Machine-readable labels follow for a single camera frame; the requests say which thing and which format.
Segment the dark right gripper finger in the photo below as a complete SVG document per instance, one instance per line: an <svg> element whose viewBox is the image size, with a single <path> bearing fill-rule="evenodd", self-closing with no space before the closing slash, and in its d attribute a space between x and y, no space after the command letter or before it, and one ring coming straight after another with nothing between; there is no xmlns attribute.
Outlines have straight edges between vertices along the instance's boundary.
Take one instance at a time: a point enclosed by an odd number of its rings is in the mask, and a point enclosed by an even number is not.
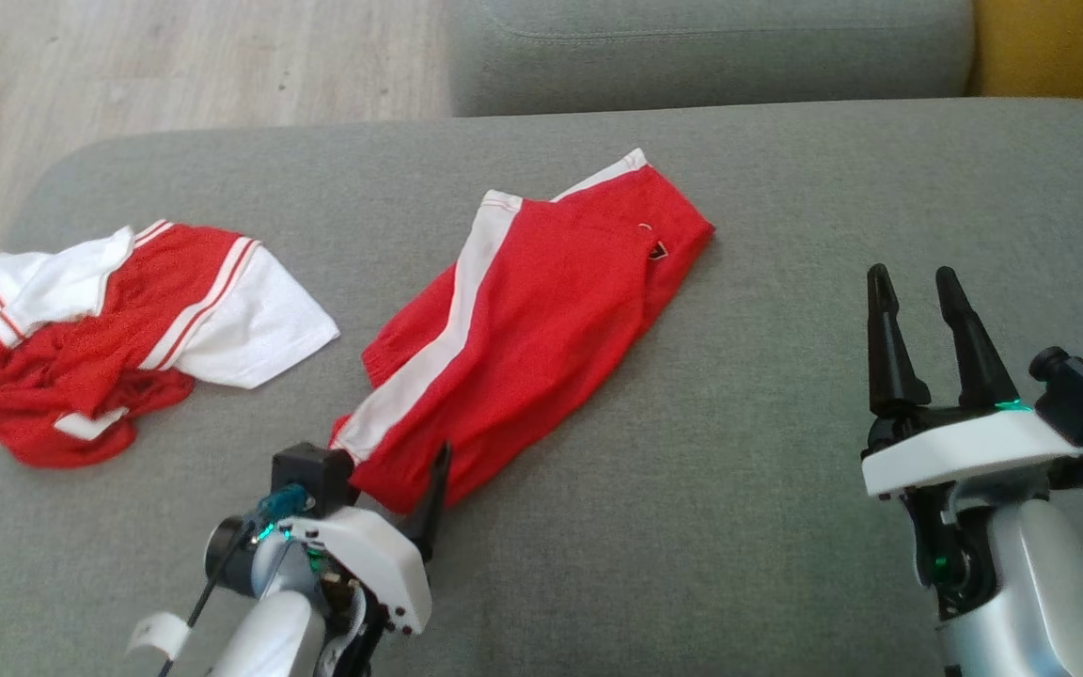
<svg viewBox="0 0 1083 677"><path fill-rule="evenodd" d="M957 355L960 407L987 411L1020 402L1017 386L988 335L984 322L968 300L957 273L951 266L938 266L935 284L938 305Z"/></svg>
<svg viewBox="0 0 1083 677"><path fill-rule="evenodd" d="M900 304L885 265L867 271L867 370L870 411L893 416L928 406L930 389L919 381L898 322Z"/></svg>

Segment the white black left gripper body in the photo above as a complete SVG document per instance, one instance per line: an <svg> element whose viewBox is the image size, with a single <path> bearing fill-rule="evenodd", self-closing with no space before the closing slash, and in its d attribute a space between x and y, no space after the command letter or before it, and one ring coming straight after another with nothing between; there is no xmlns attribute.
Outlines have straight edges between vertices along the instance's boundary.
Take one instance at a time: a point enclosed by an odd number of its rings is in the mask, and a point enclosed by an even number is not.
<svg viewBox="0 0 1083 677"><path fill-rule="evenodd" d="M309 677L369 677L384 638L425 634L433 612L425 557L381 515L343 507L278 528L288 549L275 586L304 595L319 617Z"/></svg>

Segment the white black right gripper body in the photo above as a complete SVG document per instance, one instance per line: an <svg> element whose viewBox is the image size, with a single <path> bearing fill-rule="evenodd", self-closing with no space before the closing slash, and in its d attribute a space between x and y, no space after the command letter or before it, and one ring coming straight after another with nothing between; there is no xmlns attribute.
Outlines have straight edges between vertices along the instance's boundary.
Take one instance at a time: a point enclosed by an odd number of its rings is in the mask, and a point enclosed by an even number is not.
<svg viewBox="0 0 1083 677"><path fill-rule="evenodd" d="M994 515L1083 489L1083 450L1022 407L921 411L872 424L861 477L867 496L906 510L917 580L935 593L938 616L955 619L987 604L1004 580Z"/></svg>

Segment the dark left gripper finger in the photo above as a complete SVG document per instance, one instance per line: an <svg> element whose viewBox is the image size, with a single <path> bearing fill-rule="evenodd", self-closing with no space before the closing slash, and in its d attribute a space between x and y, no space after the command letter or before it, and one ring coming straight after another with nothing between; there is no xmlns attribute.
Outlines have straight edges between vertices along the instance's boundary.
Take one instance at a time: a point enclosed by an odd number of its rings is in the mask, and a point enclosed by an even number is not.
<svg viewBox="0 0 1083 677"><path fill-rule="evenodd" d="M425 494L418 499L410 515L400 522L400 534L407 537L425 564L429 564L433 558L440 518L446 508L451 457L451 442L443 442L430 463Z"/></svg>

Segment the red shorts with white stripe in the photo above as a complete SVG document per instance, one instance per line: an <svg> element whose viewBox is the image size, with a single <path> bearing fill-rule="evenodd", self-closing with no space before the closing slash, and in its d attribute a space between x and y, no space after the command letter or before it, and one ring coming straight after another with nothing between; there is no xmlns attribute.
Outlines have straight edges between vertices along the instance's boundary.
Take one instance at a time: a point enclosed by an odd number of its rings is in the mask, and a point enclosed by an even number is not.
<svg viewBox="0 0 1083 677"><path fill-rule="evenodd" d="M643 149L551 200L490 190L454 264L362 352L371 393L337 419L350 483L405 515L451 447L464 502L588 401L714 236Z"/></svg>

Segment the red white basketball jersey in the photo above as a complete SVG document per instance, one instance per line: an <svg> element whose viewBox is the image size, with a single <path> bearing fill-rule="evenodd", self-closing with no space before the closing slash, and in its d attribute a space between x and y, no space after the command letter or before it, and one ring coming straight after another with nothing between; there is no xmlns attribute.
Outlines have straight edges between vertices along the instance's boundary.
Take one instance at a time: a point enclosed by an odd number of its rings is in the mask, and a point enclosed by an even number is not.
<svg viewBox="0 0 1083 677"><path fill-rule="evenodd" d="M258 388L338 334L265 245L223 227L0 252L0 443L32 467L104 463L196 383Z"/></svg>

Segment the large grey sofa seat cushion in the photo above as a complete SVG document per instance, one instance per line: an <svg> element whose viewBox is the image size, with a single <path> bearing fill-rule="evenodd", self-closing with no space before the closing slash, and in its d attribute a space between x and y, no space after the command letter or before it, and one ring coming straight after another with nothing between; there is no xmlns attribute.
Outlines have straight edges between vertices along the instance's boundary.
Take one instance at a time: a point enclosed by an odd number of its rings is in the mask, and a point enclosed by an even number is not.
<svg viewBox="0 0 1083 677"><path fill-rule="evenodd" d="M447 512L425 635L373 677L940 677L910 523L867 497L867 266L908 353L958 393L954 266L1023 395L1083 356L1083 102L801 102L123 138L39 181L8 250L173 218L268 244L339 339L252 391L198 385L120 457L0 446L0 677L155 677L272 454L369 393L361 352L459 256L487 190L550 198L629 149L716 227L681 291L553 434Z"/></svg>

